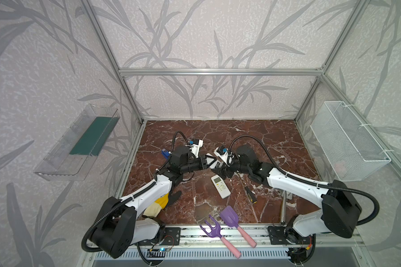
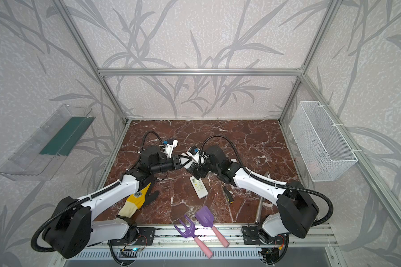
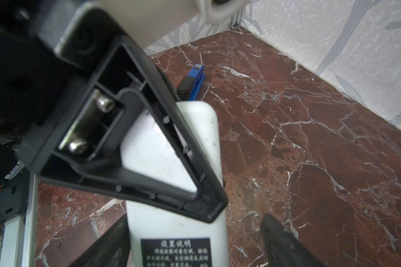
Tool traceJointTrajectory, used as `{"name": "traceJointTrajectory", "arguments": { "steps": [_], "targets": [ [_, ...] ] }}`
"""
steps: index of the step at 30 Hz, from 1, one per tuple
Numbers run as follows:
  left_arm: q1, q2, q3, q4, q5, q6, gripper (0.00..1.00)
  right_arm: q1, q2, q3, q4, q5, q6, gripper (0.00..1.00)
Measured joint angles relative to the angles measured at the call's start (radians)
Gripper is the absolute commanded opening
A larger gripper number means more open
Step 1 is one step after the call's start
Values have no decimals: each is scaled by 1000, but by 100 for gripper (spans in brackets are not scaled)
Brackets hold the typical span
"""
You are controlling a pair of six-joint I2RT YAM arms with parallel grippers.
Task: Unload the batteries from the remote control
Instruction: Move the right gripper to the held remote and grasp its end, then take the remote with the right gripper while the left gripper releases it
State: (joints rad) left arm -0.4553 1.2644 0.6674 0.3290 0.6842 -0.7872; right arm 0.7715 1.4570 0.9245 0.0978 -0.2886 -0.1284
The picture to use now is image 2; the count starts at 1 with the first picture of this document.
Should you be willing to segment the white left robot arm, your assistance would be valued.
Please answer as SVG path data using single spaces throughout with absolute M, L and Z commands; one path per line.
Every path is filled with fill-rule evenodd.
M 117 181 L 78 199 L 62 199 L 51 218 L 34 233 L 32 249 L 42 253 L 56 251 L 69 259 L 85 247 L 103 241 L 132 243 L 137 240 L 139 231 L 131 216 L 157 197 L 157 192 L 150 193 L 155 174 L 179 170 L 191 160 L 185 154 L 172 154 L 173 149 L 172 145 L 150 146 L 140 153 L 136 165 Z M 124 208 L 123 214 L 113 220 L 97 220 L 105 210 L 130 195 L 136 200 Z

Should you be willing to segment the white remote with red buttons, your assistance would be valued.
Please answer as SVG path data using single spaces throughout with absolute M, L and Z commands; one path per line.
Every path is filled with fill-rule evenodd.
M 200 154 L 197 153 L 195 155 L 183 153 L 180 156 L 181 165 L 187 170 L 192 170 L 199 164 Z

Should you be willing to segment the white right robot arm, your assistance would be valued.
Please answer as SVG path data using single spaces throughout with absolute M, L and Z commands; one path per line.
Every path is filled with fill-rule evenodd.
M 231 161 L 217 145 L 204 153 L 193 146 L 183 155 L 188 157 L 183 161 L 184 167 L 196 179 L 211 172 L 225 184 L 251 191 L 273 203 L 278 213 L 268 216 L 262 224 L 268 236 L 291 233 L 305 238 L 313 226 L 319 208 L 301 183 L 280 182 L 246 170 L 239 162 Z

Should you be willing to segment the black yellow screwdriver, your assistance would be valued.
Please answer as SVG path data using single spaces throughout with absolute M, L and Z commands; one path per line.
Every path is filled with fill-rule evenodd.
M 223 186 L 222 189 L 223 189 L 223 192 L 225 194 L 225 197 L 226 197 L 228 203 L 232 204 L 234 202 L 234 198 L 233 198 L 232 194 L 230 193 L 230 191 L 227 189 L 226 186 Z

